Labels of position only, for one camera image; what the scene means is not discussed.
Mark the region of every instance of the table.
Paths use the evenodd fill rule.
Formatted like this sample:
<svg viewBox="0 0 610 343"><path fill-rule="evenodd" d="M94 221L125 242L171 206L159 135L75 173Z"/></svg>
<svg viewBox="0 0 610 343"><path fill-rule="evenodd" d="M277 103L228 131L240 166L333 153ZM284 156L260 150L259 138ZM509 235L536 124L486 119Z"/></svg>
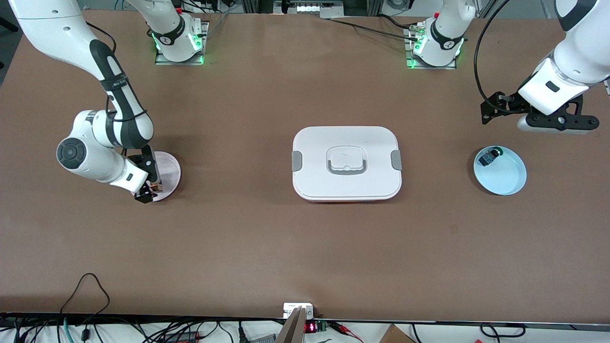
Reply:
<svg viewBox="0 0 610 343"><path fill-rule="evenodd" d="M85 17L116 38L156 125L151 144L178 158L182 181L144 205L65 171L57 144L104 94L23 40L0 89L1 311L58 311L95 272L108 313L277 317L285 301L309 301L325 318L610 323L603 87L584 96L601 120L591 134L520 132L519 116L481 124L472 55L484 21L457 70L431 71L406 68L400 39L306 15L229 15L204 66L156 67L137 13ZM400 33L382 18L351 20ZM494 22L479 56L485 91L513 92L562 37L555 21ZM400 193L301 199L292 139L324 125L391 129ZM521 155L521 192L477 185L473 157L488 145ZM89 280L68 311L103 303Z"/></svg>

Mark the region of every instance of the white floor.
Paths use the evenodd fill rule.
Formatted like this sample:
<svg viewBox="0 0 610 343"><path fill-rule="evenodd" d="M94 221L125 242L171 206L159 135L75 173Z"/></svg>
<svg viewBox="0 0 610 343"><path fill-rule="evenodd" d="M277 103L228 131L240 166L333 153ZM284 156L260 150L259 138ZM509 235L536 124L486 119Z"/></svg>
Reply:
<svg viewBox="0 0 610 343"><path fill-rule="evenodd" d="M344 322L342 324L349 328L354 334L358 335L364 343L378 343L389 326L389 324L386 323ZM156 323L142 325L142 327L147 334L151 334L165 328L166 325L167 324ZM233 343L238 343L239 334L237 331L237 322L222 322L221 325L225 330L230 332ZM215 322L206 322L201 326L198 332L201 335L208 334L214 326ZM416 342L411 325L398 324L397 326ZM250 341L270 334L278 334L281 328L282 326L280 324L272 321L243 322L244 332ZM74 342L79 343L81 341L82 329L83 326L69 327L68 331ZM89 326L89 329L91 329L91 338L87 342L100 343L93 328ZM500 334L515 334L520 331L520 329L515 328L497 328L497 330ZM69 343L63 327L60 327L59 331L61 337L60 343ZM142 334L126 324L98 325L98 331L103 343L144 343L145 341ZM33 332L34 331L32 330L28 339L26 339L27 343L30 343L30 340L33 339ZM481 340L482 343L496 343L495 339L485 337L481 334L479 327L418 324L417 333L422 343L474 343L477 339ZM0 342L12 342L14 337L15 330L4 331L0 333ZM331 339L330 343L359 343L354 338L338 334L330 329L325 332L305 334L304 343L319 343L327 339ZM525 335L520 338L502 338L501 341L502 343L608 343L610 342L610 332L529 328ZM57 328L46 327L38 335L37 342L58 343ZM200 341L200 343L231 343L231 338L229 338L229 335L224 331L216 329L209 337Z"/></svg>

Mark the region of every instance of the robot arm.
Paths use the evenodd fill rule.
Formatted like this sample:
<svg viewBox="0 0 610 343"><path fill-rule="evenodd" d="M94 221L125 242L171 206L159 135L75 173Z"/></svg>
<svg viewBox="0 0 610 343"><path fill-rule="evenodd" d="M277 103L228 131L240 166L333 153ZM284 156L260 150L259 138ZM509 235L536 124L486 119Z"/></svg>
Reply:
<svg viewBox="0 0 610 343"><path fill-rule="evenodd" d="M458 54L475 14L472 0L443 0L438 15L423 22L425 33L414 54L435 67L448 65Z"/></svg>
<svg viewBox="0 0 610 343"><path fill-rule="evenodd" d="M146 193L147 180L160 182L157 170L138 168L114 148L149 151L154 128L114 53L93 35L74 0L10 0L10 5L35 48L94 75L116 108L79 113L57 147L60 164L85 178Z"/></svg>
<svg viewBox="0 0 610 343"><path fill-rule="evenodd" d="M556 0L555 11L565 39L518 91L545 115L610 76L610 2Z"/></svg>
<svg viewBox="0 0 610 343"><path fill-rule="evenodd" d="M184 62L203 48L201 19L178 14L171 0L128 0L151 28L159 51L172 62Z"/></svg>
<svg viewBox="0 0 610 343"><path fill-rule="evenodd" d="M522 131L585 134L599 126L597 118L581 115L583 97L592 85L610 78L610 1L555 0L565 39L536 67L516 94L497 92L492 104L508 106L510 112L481 104L483 124L499 115L527 113L517 126ZM576 112L568 108L575 105Z"/></svg>

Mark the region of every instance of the black cable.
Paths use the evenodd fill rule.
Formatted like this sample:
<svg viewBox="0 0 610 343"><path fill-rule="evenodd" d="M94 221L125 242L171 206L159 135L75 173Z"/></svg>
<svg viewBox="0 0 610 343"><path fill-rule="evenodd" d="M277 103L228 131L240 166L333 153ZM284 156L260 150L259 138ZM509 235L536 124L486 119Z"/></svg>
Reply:
<svg viewBox="0 0 610 343"><path fill-rule="evenodd" d="M96 29L97 31L100 31L101 33L103 33L104 35L106 35L108 38L110 38L110 40L112 41L112 53L114 54L117 51L117 41L114 39L114 37L112 37L108 32L100 29L99 27L93 25L92 23L89 23L88 21L86 21L87 25L89 25L90 27ZM106 114L108 114L108 105L110 102L110 96L106 96Z"/></svg>
<svg viewBox="0 0 610 343"><path fill-rule="evenodd" d="M223 330L224 332L226 332L226 333L229 335L229 337L231 338L231 343L235 343L235 342L233 341L233 336L231 335L231 333L229 333L227 330L225 330L225 329L223 328L223 326L222 326L222 325L220 325L220 322L217 322L217 323L218 323L218 327L219 327L221 330Z"/></svg>
<svg viewBox="0 0 610 343"><path fill-rule="evenodd" d="M87 323L91 318L93 318L94 316L97 316L99 313L101 313L103 310L105 310L106 308L108 308L108 306L110 305L110 296L108 295L108 292L106 292L106 290L102 287L102 284L99 282L98 276L95 275L94 273L84 273L81 276L81 279L78 281L78 284L76 284L76 288L74 289L74 292L72 292L72 294L70 295L70 297L68 298L68 300L66 300L65 303L63 303L62 308L59 310L59 316L61 317L61 315L63 314L63 309L66 307L66 305L72 300L72 298L74 298L74 295L76 294L76 292L78 291L78 289L81 286L81 282L82 280L84 280L84 278L87 275L91 275L93 276L93 278L95 279L95 282L97 282L99 290L102 291L102 293L104 293L104 295L106 296L106 305L104 305L104 307L102 307L99 311L95 312L94 314L90 315L89 318L87 318L85 320L85 323Z"/></svg>
<svg viewBox="0 0 610 343"><path fill-rule="evenodd" d="M103 33L104 35L106 35L108 38L110 38L110 40L112 41L112 53L114 54L115 51L117 50L117 41L114 40L114 37L112 37L108 32L100 29L99 27L93 25L92 23L89 23L88 21L86 21L87 25L89 25L90 27L96 29L97 31L100 31L101 33Z"/></svg>
<svg viewBox="0 0 610 343"><path fill-rule="evenodd" d="M483 330L483 328L492 329L493 334L486 333L485 330ZM525 334L525 325L520 326L520 328L522 329L522 331L519 332L518 334L498 334L498 331L496 331L496 329L490 323L481 323L479 330L481 330L481 333L484 334L485 336L487 336L489 338L495 338L498 341L498 343L501 343L500 338L519 338L519 337L523 336Z"/></svg>
<svg viewBox="0 0 610 343"><path fill-rule="evenodd" d="M385 15L383 13L380 13L377 16L380 16L381 18L385 18L385 19L389 20L390 22L392 22L392 24L394 24L394 25L396 25L396 26L398 26L398 27L400 27L402 29L407 29L408 30L411 27L411 25L417 25L417 22L416 23L407 24L407 25L402 25L399 22L395 21L394 18L392 18L391 16Z"/></svg>
<svg viewBox="0 0 610 343"><path fill-rule="evenodd" d="M98 339L99 339L100 343L104 343L104 340L102 339L102 336L99 335L98 326L95 325L95 323L93 323L93 330L95 330L95 334L98 336Z"/></svg>
<svg viewBox="0 0 610 343"><path fill-rule="evenodd" d="M59 320L60 319L61 319L61 316L58 316L58 318L57 318L57 325L56 325L56 328L57 328L57 343L62 343L62 339L59 336Z"/></svg>
<svg viewBox="0 0 610 343"><path fill-rule="evenodd" d="M15 322L13 323L13 325L15 326L15 337L13 338L13 343L19 343L19 338L20 338L19 334L21 333L21 327L19 326L19 324L17 324L16 319L15 319Z"/></svg>
<svg viewBox="0 0 610 343"><path fill-rule="evenodd" d="M216 13L222 13L222 11L219 11L219 10L218 10L218 6L217 6L217 5L214 5L214 2L213 2L213 1L212 1L212 8L211 8L211 9L208 9L207 7L201 7L201 6L195 5L195 2L194 2L194 1L185 2L184 0L180 0L180 2L181 2L181 3L183 3L183 4L186 4L186 5L191 5L191 6L193 6L193 7L196 7L196 8L198 8L198 9L202 10L202 11L203 11L203 13L207 13L207 12L206 12L206 10L208 10L208 11L209 11L209 10L213 10L213 11L214 11L214 12L216 12Z"/></svg>
<svg viewBox="0 0 610 343"><path fill-rule="evenodd" d="M218 328L218 322L216 322L216 326L212 329L212 331L210 331L208 334L204 335L203 338L210 336L212 333L214 333L214 331L216 331L217 328Z"/></svg>
<svg viewBox="0 0 610 343"><path fill-rule="evenodd" d="M47 326L49 324L50 321L51 321L51 319L47 320L43 325L40 326L39 330L36 330L34 332L34 338L32 338L30 343L35 343L36 342L36 338L38 337L38 334L45 328L45 326Z"/></svg>
<svg viewBox="0 0 610 343"><path fill-rule="evenodd" d="M175 333L172 333L170 337L166 338L165 342L179 342L180 338L182 337L182 335L187 331L190 330L190 328L195 325L195 323L186 323L186 326L184 328L181 328L180 330L176 331Z"/></svg>
<svg viewBox="0 0 610 343"><path fill-rule="evenodd" d="M474 67L475 67L476 88L478 88L479 93L481 94L481 96L483 97L485 102L489 106L491 106L493 109L498 110L498 111L500 111L502 113L520 114L520 113L524 113L524 111L503 109L501 107L498 107L498 106L492 104L491 101L489 101L489 99L487 99L487 96L485 95L485 92L483 91L483 88L481 87L481 81L479 80L479 68L477 67L477 61L478 61L478 57L479 57L479 47L481 47L481 40L483 39L483 35L485 35L485 32L487 31L487 28L489 27L489 24L491 24L492 20L495 18L495 16L498 15L498 12L500 12L502 7L504 7L504 5L506 5L509 1L510 0L504 0L504 2L502 2L502 4L498 7L498 9L496 9L496 11L492 14L492 16L489 17L489 20L487 21L487 23L483 27L483 30L481 31L481 35L479 36L479 40L476 42L475 56L473 58L473 63L474 63Z"/></svg>
<svg viewBox="0 0 610 343"><path fill-rule="evenodd" d="M124 118L124 119L114 119L114 118L113 118L113 119L111 119L111 120L112 120L112 121L114 121L114 122L116 122L116 123L124 123L125 121L134 120L134 119L136 119L137 117L139 117L139 116L141 116L141 115L146 114L147 112L148 112L148 110L143 110L142 112L140 112L140 113L138 113L138 114L134 115L133 117Z"/></svg>
<svg viewBox="0 0 610 343"><path fill-rule="evenodd" d="M239 327L237 328L237 332L239 333L239 343L249 343L249 340L246 337L246 333L243 331L241 320L239 321Z"/></svg>
<svg viewBox="0 0 610 343"><path fill-rule="evenodd" d="M413 334L415 335L415 339L417 340L417 343L422 343L421 340L419 339L419 336L417 336L417 330L415 329L415 324L411 324L411 326L413 327Z"/></svg>
<svg viewBox="0 0 610 343"><path fill-rule="evenodd" d="M135 321L135 324L140 328L138 331L142 334L142 336L144 336L144 341L146 343L151 343L151 338L146 335L146 333L144 332L144 329L142 328L140 323L138 323L137 320Z"/></svg>
<svg viewBox="0 0 610 343"><path fill-rule="evenodd" d="M173 326L180 327L180 325L182 325L182 324L180 324L180 323L179 324L175 324L174 322L170 322L165 329L161 329L161 330L151 334L150 335L151 340L153 342L159 342L159 339L161 337L164 337L165 333L167 333L169 330L172 330Z"/></svg>
<svg viewBox="0 0 610 343"><path fill-rule="evenodd" d="M371 29L370 27L365 27L365 26L360 26L358 24L348 23L346 21L340 21L340 20L330 20L330 21L332 21L333 23L340 23L340 24L345 24L345 25L349 25L349 26L353 26L353 27L358 27L359 29L367 30L367 31L370 31L370 32L375 32L376 34L381 34L381 35L387 35L387 36L391 36L391 37L406 39L406 40L410 40L410 41L413 41L413 42L417 41L417 38L415 38L415 37L407 37L407 36L404 36L404 35L391 34L390 32L383 32L383 31L379 31L379 30L376 30L376 29Z"/></svg>

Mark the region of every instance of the mounting plate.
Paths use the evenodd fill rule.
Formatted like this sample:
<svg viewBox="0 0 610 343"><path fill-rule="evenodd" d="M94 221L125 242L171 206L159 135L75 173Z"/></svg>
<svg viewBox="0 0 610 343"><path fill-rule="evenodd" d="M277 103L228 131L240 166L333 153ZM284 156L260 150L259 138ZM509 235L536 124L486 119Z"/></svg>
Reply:
<svg viewBox="0 0 610 343"><path fill-rule="evenodd" d="M165 58L163 54L157 49L157 55L155 56L154 63L156 65L202 65L204 62L204 58L206 55L206 46L207 46L207 31L210 27L209 21L201 21L199 18L195 18L195 34L203 34L203 37L199 38L199 42L201 42L201 50L193 55L193 57L189 58L183 62L173 62Z"/></svg>
<svg viewBox="0 0 610 343"><path fill-rule="evenodd" d="M288 319L292 311L298 307L302 307L307 311L307 320L314 318L314 306L310 303L284 303L284 315L282 318Z"/></svg>
<svg viewBox="0 0 610 343"><path fill-rule="evenodd" d="M423 26L424 23L417 23L417 26ZM405 37L415 37L417 39L421 39L423 33L418 31L418 32L413 32L409 29L403 29L403 35ZM407 53L407 67L409 67L409 69L442 69L442 70L453 70L456 69L456 59L454 58L451 63L449 63L448 65L444 65L442 67L435 67L433 65L427 64L426 62L424 62L418 55L415 55L413 53L413 50L416 49L416 46L419 44L419 42L413 42L411 40L408 39L404 39L404 50Z"/></svg>

